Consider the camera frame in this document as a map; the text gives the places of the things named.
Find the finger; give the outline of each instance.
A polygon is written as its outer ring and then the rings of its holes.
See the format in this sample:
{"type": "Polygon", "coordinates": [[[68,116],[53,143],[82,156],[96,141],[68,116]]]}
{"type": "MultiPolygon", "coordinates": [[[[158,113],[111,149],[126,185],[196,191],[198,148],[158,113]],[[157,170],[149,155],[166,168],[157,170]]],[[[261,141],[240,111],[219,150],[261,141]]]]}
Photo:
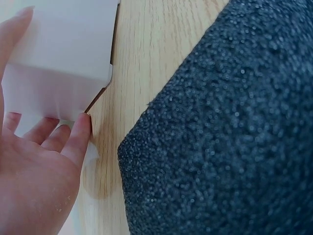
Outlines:
{"type": "Polygon", "coordinates": [[[9,129],[13,133],[16,131],[21,120],[21,114],[7,113],[4,117],[3,127],[9,129]]]}
{"type": "Polygon", "coordinates": [[[26,32],[33,17],[34,7],[27,7],[14,17],[0,24],[0,79],[8,62],[14,46],[26,32]]]}
{"type": "Polygon", "coordinates": [[[69,139],[61,151],[61,154],[72,160],[79,169],[83,165],[90,135],[90,117],[87,114],[81,114],[74,123],[69,139]]]}
{"type": "Polygon", "coordinates": [[[24,134],[23,138],[37,144],[42,144],[49,137],[51,132],[56,128],[58,123],[58,119],[47,117],[43,118],[30,131],[24,134]]]}
{"type": "Polygon", "coordinates": [[[70,135],[70,127],[59,126],[43,143],[46,150],[61,152],[70,135]]]}

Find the dark gray foam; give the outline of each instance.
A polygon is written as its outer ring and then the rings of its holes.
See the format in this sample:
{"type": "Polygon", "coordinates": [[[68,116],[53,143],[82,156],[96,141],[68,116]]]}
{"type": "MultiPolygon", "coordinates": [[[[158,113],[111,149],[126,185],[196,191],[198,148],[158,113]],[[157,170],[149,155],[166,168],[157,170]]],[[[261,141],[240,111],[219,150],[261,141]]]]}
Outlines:
{"type": "Polygon", "coordinates": [[[131,234],[313,234],[312,14],[222,11],[119,147],[131,234]]]}

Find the wooden surface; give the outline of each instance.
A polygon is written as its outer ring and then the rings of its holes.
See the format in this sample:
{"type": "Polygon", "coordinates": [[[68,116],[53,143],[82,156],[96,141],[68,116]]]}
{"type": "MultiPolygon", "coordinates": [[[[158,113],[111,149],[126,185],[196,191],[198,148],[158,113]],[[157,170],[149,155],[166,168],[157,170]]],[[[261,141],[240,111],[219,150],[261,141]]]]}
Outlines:
{"type": "Polygon", "coordinates": [[[83,234],[129,234],[117,148],[228,0],[121,0],[112,83],[91,108],[100,159],[82,173],[83,234]]]}

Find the skin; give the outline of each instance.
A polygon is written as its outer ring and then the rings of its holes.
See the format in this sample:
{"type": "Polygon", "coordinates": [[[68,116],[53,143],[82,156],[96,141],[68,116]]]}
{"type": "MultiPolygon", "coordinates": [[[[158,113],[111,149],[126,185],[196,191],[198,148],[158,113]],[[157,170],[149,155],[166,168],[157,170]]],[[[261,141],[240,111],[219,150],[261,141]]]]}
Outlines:
{"type": "MultiPolygon", "coordinates": [[[[27,30],[33,8],[0,24],[0,79],[16,43],[27,30]]],[[[4,116],[0,88],[0,234],[57,234],[75,202],[91,133],[81,114],[73,129],[43,118],[22,138],[14,132],[21,115],[4,116]]]]}

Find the palm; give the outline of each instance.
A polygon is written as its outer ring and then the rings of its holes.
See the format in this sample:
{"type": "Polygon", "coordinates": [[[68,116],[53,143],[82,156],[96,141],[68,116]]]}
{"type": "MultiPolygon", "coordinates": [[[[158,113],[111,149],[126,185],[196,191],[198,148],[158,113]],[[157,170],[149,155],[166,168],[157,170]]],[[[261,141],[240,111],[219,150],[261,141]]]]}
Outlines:
{"type": "MultiPolygon", "coordinates": [[[[11,51],[27,29],[32,10],[0,24],[0,78],[11,51]]],[[[77,196],[90,136],[81,114],[73,129],[43,118],[22,138],[14,133],[21,115],[4,117],[0,87],[0,234],[56,234],[77,196]]]]}

